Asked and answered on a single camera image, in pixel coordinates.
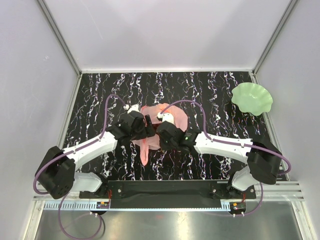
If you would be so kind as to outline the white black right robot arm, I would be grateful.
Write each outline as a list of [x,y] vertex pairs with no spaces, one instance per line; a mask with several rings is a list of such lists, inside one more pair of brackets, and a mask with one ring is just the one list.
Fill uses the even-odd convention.
[[156,119],[160,121],[155,125],[155,132],[162,150],[217,155],[245,164],[244,168],[231,175],[221,190],[213,191],[218,198],[236,199],[255,184],[276,183],[281,153],[271,142],[216,136],[191,128],[183,131],[175,126],[171,113],[158,113]]

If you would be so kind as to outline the pink plastic bag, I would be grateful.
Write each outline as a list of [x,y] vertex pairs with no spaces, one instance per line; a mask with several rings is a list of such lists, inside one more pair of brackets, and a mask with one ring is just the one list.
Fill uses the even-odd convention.
[[[158,113],[162,112],[168,105],[168,103],[160,103],[155,106],[145,105],[141,107],[140,112],[144,116],[149,115],[153,125],[159,125],[162,123],[162,121],[157,118]],[[164,114],[171,114],[173,116],[173,124],[177,128],[180,128],[182,131],[187,130],[188,116],[181,108],[173,105],[165,110]],[[161,148],[160,138],[157,134],[145,139],[133,140],[132,142],[140,148],[140,160],[143,166],[148,164],[149,150],[159,150]]]

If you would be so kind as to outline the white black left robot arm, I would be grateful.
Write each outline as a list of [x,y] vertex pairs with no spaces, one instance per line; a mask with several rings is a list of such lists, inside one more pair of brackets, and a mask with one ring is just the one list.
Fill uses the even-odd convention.
[[133,110],[105,131],[81,144],[60,149],[51,147],[35,174],[35,182],[57,200],[69,192],[89,192],[97,198],[108,193],[108,181],[99,173],[83,173],[78,169],[98,156],[113,152],[118,146],[141,140],[153,134],[149,115]]

